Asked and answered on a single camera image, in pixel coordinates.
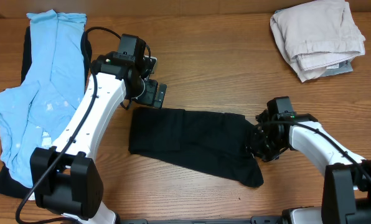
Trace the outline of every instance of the black fabric under blue cloth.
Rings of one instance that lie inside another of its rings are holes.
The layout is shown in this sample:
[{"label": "black fabric under blue cloth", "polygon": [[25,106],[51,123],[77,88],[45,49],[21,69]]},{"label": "black fabric under blue cloth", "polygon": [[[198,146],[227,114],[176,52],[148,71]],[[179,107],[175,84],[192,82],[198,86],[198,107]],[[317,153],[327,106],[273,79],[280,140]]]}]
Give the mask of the black fabric under blue cloth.
[{"label": "black fabric under blue cloth", "polygon": [[[24,52],[22,54],[22,70],[21,70],[21,83],[25,80],[26,74],[32,65],[32,55],[31,55],[31,28],[27,27],[25,31],[25,41],[24,41]],[[88,40],[86,40],[86,51],[90,56],[92,55],[92,45]],[[85,53],[82,48],[82,54],[85,58]],[[88,63],[86,60],[83,60],[85,66],[85,85],[88,76]],[[14,197],[14,198],[24,198],[30,189],[24,187],[18,181],[15,181],[11,178],[9,169],[3,164],[3,167],[0,171],[0,194]]]},{"label": "black fabric under blue cloth", "polygon": [[259,187],[261,170],[245,148],[252,129],[239,114],[137,108],[129,152]]}]

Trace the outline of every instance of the clothing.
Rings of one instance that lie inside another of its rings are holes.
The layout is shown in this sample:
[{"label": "clothing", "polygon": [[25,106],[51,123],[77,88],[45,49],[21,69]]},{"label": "clothing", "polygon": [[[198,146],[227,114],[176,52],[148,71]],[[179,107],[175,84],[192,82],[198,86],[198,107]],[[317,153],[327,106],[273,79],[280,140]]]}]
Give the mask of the clothing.
[{"label": "clothing", "polygon": [[344,0],[317,0],[277,11],[270,26],[281,55],[302,82],[365,54],[365,37]]},{"label": "clothing", "polygon": [[129,152],[259,187],[263,176],[246,150],[252,128],[239,114],[137,108]]},{"label": "clothing", "polygon": [[32,186],[29,159],[42,136],[56,139],[84,94],[80,39],[85,14],[27,14],[31,19],[32,64],[21,86],[0,93],[1,160],[10,176]]},{"label": "clothing", "polygon": [[[90,41],[88,40],[85,40],[85,41],[86,41],[87,55],[92,55],[92,46],[90,44]],[[82,49],[82,55],[83,55],[83,58],[86,58],[85,53],[83,52],[83,49]],[[84,61],[84,67],[85,67],[85,80],[87,80],[89,66],[86,60],[83,60],[83,61]],[[26,74],[28,73],[28,70],[30,69],[31,64],[32,64],[31,29],[30,27],[27,27],[26,32],[25,32],[25,38],[24,38],[24,52],[22,56],[21,83],[25,80]],[[29,190],[30,188],[27,188],[21,185],[19,182],[11,178],[9,174],[9,169],[3,163],[3,167],[0,171],[0,194],[10,196],[10,197],[15,197],[15,198],[24,198]]]}]

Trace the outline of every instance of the wood surface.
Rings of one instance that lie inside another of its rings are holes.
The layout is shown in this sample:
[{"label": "wood surface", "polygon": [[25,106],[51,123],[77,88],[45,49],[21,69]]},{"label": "wood surface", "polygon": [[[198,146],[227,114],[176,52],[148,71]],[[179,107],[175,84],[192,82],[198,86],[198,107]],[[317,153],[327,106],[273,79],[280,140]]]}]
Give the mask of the wood surface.
[{"label": "wood surface", "polygon": [[[352,62],[354,71],[303,84],[276,48],[270,17],[100,17],[90,18],[87,27],[138,35],[149,44],[159,60],[153,78],[167,84],[165,108],[239,113],[254,123],[268,100],[288,95],[298,113],[313,114],[345,147],[371,159],[371,12],[353,13],[367,39],[366,55]],[[28,25],[27,19],[0,19],[0,92],[20,83]],[[90,42],[93,58],[118,46],[116,37],[99,30],[90,34]],[[265,183],[252,189],[130,155],[131,114],[116,110],[96,160],[104,182],[103,201],[122,218],[249,218],[321,204],[324,179],[300,152],[288,151],[270,163],[259,160]],[[19,202],[0,195],[0,223],[15,223]],[[22,213],[27,221],[54,216],[34,202]]]},{"label": "wood surface", "polygon": [[[82,12],[88,16],[189,16],[273,13],[312,0],[0,0],[0,18],[28,12]],[[371,12],[371,0],[348,0],[353,12]]]}]

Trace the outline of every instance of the light blue garment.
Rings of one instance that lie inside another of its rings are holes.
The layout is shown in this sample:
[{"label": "light blue garment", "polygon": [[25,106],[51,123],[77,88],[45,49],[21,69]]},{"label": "light blue garment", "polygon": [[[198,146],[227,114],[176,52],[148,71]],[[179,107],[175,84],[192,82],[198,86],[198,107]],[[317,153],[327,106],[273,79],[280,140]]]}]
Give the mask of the light blue garment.
[{"label": "light blue garment", "polygon": [[11,177],[32,187],[29,159],[48,148],[71,120],[83,98],[85,72],[80,39],[85,14],[28,13],[32,65],[21,86],[0,93],[2,154]]}]

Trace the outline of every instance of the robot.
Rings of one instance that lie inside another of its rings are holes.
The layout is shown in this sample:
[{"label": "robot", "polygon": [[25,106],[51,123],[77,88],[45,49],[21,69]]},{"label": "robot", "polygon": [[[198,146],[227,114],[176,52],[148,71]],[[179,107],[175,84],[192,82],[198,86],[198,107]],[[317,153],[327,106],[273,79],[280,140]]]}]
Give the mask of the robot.
[{"label": "robot", "polygon": [[[282,216],[227,220],[147,221],[121,220],[102,202],[103,182],[95,166],[98,146],[117,107],[123,101],[161,108],[166,85],[150,80],[157,58],[145,56],[145,41],[123,34],[118,51],[99,56],[91,64],[85,96],[65,131],[46,150],[36,148],[31,156],[34,187],[21,202],[21,209],[34,193],[36,205],[63,217],[34,223],[70,221],[82,224],[354,224],[371,223],[371,161],[346,149],[322,128],[310,114],[296,114],[289,97],[275,98],[267,110],[256,116],[253,141],[264,136],[266,147],[253,151],[265,162],[279,158],[290,148],[302,152],[325,177],[321,207],[292,208]],[[70,168],[70,175],[64,170]],[[354,191],[368,192],[356,200]]]}]

